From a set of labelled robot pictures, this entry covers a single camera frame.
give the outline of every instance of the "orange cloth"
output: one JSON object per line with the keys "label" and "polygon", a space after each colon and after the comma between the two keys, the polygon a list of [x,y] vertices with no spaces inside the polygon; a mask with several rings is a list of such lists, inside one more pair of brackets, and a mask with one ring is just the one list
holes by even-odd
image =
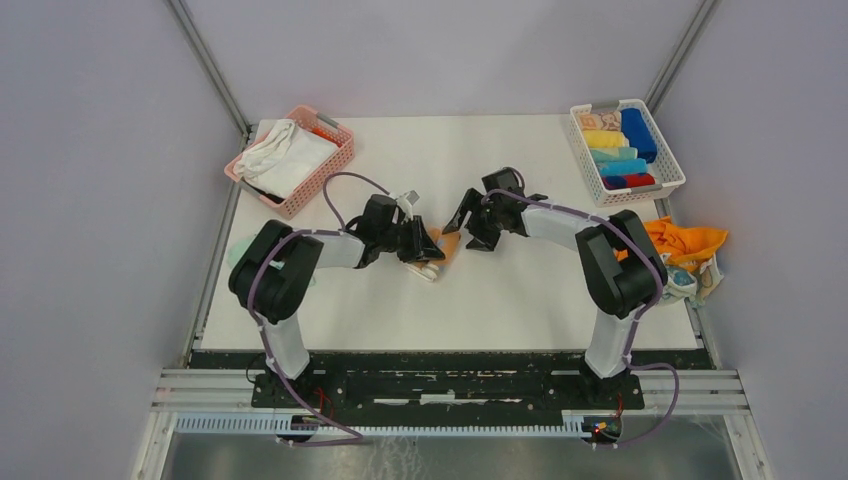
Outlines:
{"label": "orange cloth", "polygon": [[[666,265],[694,272],[701,263],[715,255],[716,250],[727,240],[727,230],[710,227],[682,228],[671,223],[671,217],[645,222],[645,230],[660,255],[671,255]],[[627,258],[627,252],[618,252],[619,260]]]}

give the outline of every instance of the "small cloth item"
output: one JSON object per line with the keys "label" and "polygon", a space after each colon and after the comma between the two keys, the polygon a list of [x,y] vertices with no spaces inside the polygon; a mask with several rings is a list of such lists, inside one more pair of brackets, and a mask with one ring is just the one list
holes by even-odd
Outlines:
{"label": "small cloth item", "polygon": [[680,267],[666,266],[668,282],[657,305],[671,305],[684,298],[694,300],[698,294],[698,279]]}
{"label": "small cloth item", "polygon": [[589,150],[592,160],[596,162],[620,162],[633,160],[638,157],[638,151],[633,147],[592,148]]}
{"label": "small cloth item", "polygon": [[645,160],[642,158],[625,160],[623,162],[601,162],[597,165],[598,173],[600,173],[602,177],[648,173],[648,164],[645,163]]}
{"label": "small cloth item", "polygon": [[264,140],[244,151],[233,172],[264,192],[286,198],[337,149],[293,120],[277,120]]}
{"label": "small cloth item", "polygon": [[577,115],[580,130],[621,131],[621,112],[581,113]]}
{"label": "small cloth item", "polygon": [[[671,217],[645,222],[645,230],[660,255],[668,254],[666,265],[680,267],[687,272],[697,271],[701,264],[715,255],[727,240],[727,230],[710,227],[683,228],[671,223]],[[621,260],[627,252],[618,252]]]}
{"label": "small cloth item", "polygon": [[651,131],[637,108],[621,110],[621,133],[630,141],[629,146],[639,150],[639,158],[653,163],[657,158],[657,144],[651,137]]}
{"label": "small cloth item", "polygon": [[424,280],[434,282],[445,273],[445,269],[453,260],[456,252],[459,251],[459,241],[462,235],[459,232],[442,234],[442,231],[438,228],[428,228],[427,234],[436,242],[439,250],[444,252],[445,259],[408,263],[406,264],[406,268]]}
{"label": "small cloth item", "polygon": [[589,148],[629,147],[627,137],[621,132],[606,130],[583,130],[583,138]]}
{"label": "small cloth item", "polygon": [[604,177],[604,186],[607,190],[618,190],[620,188],[635,188],[653,185],[656,183],[650,173],[637,173],[634,175],[614,175]]}
{"label": "small cloth item", "polygon": [[724,274],[718,269],[718,259],[715,255],[698,267],[698,278],[700,279],[698,295],[692,301],[695,308],[704,306],[707,297],[713,293],[713,290],[718,287],[718,284],[724,278]]}

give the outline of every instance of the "pink basket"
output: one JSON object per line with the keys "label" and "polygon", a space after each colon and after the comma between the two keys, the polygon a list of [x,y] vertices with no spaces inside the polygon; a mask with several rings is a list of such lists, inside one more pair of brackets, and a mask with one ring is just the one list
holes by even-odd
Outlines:
{"label": "pink basket", "polygon": [[[309,178],[298,185],[291,195],[284,199],[282,203],[276,203],[271,200],[233,172],[233,167],[235,167],[236,162],[241,160],[241,154],[239,154],[239,156],[237,156],[232,162],[227,164],[227,167],[224,169],[224,173],[226,173],[227,176],[234,182],[238,183],[239,187],[243,190],[258,197],[262,203],[276,210],[281,217],[286,220],[290,220],[292,217],[297,215],[297,212],[299,212],[300,209],[309,202],[309,200],[312,200],[312,197],[314,197],[316,193],[321,190],[321,186],[324,184],[324,180],[327,176],[338,172],[344,168],[348,162],[353,160],[353,132],[339,125],[332,118],[322,113],[318,113],[314,108],[307,107],[306,105],[298,105],[294,110],[286,115],[286,118],[294,120],[300,128],[330,140],[338,145],[339,149],[336,150],[336,153],[331,155],[330,158],[325,160],[320,167],[312,172],[312,175],[310,175]],[[260,135],[252,145],[265,140],[265,137],[267,136],[267,133]]]}

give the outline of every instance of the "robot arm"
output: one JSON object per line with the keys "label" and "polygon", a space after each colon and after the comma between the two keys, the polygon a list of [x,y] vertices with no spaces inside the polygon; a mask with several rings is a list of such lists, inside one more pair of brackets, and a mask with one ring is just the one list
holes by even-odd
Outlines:
{"label": "robot arm", "polygon": [[[505,190],[524,197],[523,185],[509,168],[483,177],[483,185],[487,192]],[[542,200],[547,197],[536,194],[527,198]],[[624,372],[622,354],[630,347],[628,339],[636,308],[647,303],[656,292],[650,270],[621,239],[596,222],[503,195],[493,195],[485,204],[482,200],[480,192],[469,189],[444,232],[458,230],[467,216],[466,228],[474,236],[467,246],[469,249],[494,251],[505,230],[525,237],[544,238],[576,251],[589,294],[598,306],[592,342],[584,356],[585,365],[596,380],[610,379]],[[608,220],[648,257],[665,284],[665,267],[639,217],[623,210]],[[615,252],[623,250],[630,254],[619,262]]]}
{"label": "robot arm", "polygon": [[[233,269],[229,289],[242,307],[260,266],[280,241],[294,229],[271,220],[262,227]],[[395,199],[373,195],[359,217],[342,232],[308,231],[290,240],[275,256],[280,268],[268,268],[256,286],[253,306],[266,335],[266,349],[289,378],[297,378],[309,363],[303,345],[297,309],[316,268],[364,268],[383,252],[395,252],[403,262],[444,259],[427,235],[421,217],[409,218]]]}

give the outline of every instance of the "plastic basket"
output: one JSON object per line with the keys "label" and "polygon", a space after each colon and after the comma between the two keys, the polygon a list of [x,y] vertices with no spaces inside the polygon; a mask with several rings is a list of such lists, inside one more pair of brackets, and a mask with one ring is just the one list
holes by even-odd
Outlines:
{"label": "plastic basket", "polygon": [[[241,154],[237,156],[232,162],[227,164],[227,167],[224,169],[224,173],[227,174],[232,181],[236,182],[239,187],[241,187],[244,191],[254,195],[259,198],[259,200],[273,208],[279,213],[279,215],[286,220],[290,220],[294,217],[297,212],[306,205],[312,197],[315,196],[321,190],[321,186],[324,184],[324,180],[332,173],[338,172],[345,165],[348,164],[353,159],[354,151],[353,151],[353,132],[349,129],[341,126],[333,120],[332,118],[319,113],[314,108],[307,107],[306,105],[298,105],[292,110],[285,118],[294,120],[297,123],[297,126],[303,128],[304,130],[312,131],[313,129],[320,129],[324,138],[332,141],[336,145],[339,146],[336,153],[331,155],[324,163],[321,164],[312,175],[310,175],[306,180],[303,181],[288,198],[283,199],[282,203],[277,203],[271,198],[268,198],[261,191],[257,190],[247,182],[245,182],[241,177],[236,175],[233,172],[233,167],[235,167],[236,162],[241,160]],[[264,133],[253,142],[255,145],[258,142],[265,140],[265,137],[268,136],[268,133]]]}
{"label": "plastic basket", "polygon": [[[601,180],[598,167],[592,160],[592,154],[589,152],[586,139],[583,138],[583,133],[580,131],[577,115],[581,113],[622,110],[624,108],[637,108],[642,112],[642,119],[651,131],[651,137],[654,139],[654,142],[657,144],[657,158],[653,163],[648,165],[648,173],[654,177],[657,183],[644,187],[607,190],[604,187],[604,182]],[[586,187],[589,189],[589,192],[592,194],[592,200],[594,200],[595,205],[598,207],[643,202],[645,200],[658,200],[669,196],[675,188],[686,183],[686,176],[683,175],[680,165],[677,163],[674,155],[671,154],[668,144],[660,133],[660,129],[657,128],[654,118],[642,100],[620,100],[608,104],[589,104],[571,107],[571,115],[569,115],[568,120],[568,140],[571,144],[571,151],[574,152],[574,157],[577,160],[578,166],[580,166],[580,171],[583,173],[583,180],[586,182]]]}

